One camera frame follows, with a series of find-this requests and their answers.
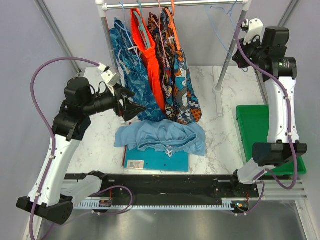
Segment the light blue shorts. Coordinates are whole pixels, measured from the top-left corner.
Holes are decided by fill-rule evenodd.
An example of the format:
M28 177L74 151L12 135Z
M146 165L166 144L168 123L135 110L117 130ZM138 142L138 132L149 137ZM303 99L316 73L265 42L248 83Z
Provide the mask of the light blue shorts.
M173 155L185 152L197 156L206 153L206 135L196 122L184 125L164 119L159 122L144 120L120 127L115 133L114 147L127 146L141 152L154 149Z

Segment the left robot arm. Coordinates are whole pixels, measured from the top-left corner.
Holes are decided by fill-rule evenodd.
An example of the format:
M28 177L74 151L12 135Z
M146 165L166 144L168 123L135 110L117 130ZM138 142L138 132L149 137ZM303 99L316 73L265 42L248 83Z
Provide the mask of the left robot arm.
M71 216L74 206L97 194L106 196L110 185L100 171L85 174L84 179L70 188L62 189L70 162L85 132L91 125L90 117L113 110L125 121L144 112L146 107L131 101L134 92L119 84L114 92L92 93L85 77L72 78L64 89L65 100L53 121L47 156L38 179L27 196L20 197L16 206L32 216L63 225Z

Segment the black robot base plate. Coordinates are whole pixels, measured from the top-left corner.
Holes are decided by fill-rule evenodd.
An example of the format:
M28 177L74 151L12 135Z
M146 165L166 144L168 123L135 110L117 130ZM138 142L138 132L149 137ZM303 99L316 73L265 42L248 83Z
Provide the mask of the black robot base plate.
M233 175L103 174L102 197L127 205L218 205L223 198L259 197L256 184Z

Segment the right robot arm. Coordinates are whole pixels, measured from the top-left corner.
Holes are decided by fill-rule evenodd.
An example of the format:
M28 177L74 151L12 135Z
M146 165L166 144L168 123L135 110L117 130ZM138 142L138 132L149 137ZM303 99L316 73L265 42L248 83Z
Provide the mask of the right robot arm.
M264 35L254 34L250 43L239 38L240 31L250 32L248 27L237 26L238 49L232 59L239 68L251 66L262 74L268 97L269 128L267 141L254 143L251 159L234 173L237 179L229 184L229 191L240 197L247 191L247 185L256 184L266 173L274 177L273 169L292 162L292 183L289 186L280 184L290 190L298 178L298 158L307 152L307 144L300 142L295 121L298 74L296 59L286 56L290 31L285 27L266 27Z

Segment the light blue wire hanger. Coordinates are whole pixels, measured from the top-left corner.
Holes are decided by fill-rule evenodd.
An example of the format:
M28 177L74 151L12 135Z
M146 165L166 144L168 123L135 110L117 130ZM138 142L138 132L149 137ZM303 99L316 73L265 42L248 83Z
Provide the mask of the light blue wire hanger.
M233 11L234 11L235 5L238 4L238 2L239 1L236 0L234 3L232 3L231 7L229 9L226 9L225 7L222 7L222 6L213 6L213 5L205 7L205 13L206 13L206 16L207 16L207 18L208 18L208 20L210 22L211 28L212 28L215 36L217 37L218 41L220 42L221 46L226 51L228 57L232 56L232 53L234 52L234 50L229 50L228 47L226 46L224 40L222 39L222 35L221 35L221 32L220 32L220 30L222 29L224 24L223 23L218 23L218 19L214 20L214 17L211 15L211 13L212 13L211 10L221 12L226 17L228 17L229 22L231 23L232 28L235 31L236 30L236 24L235 24L235 22L233 20Z

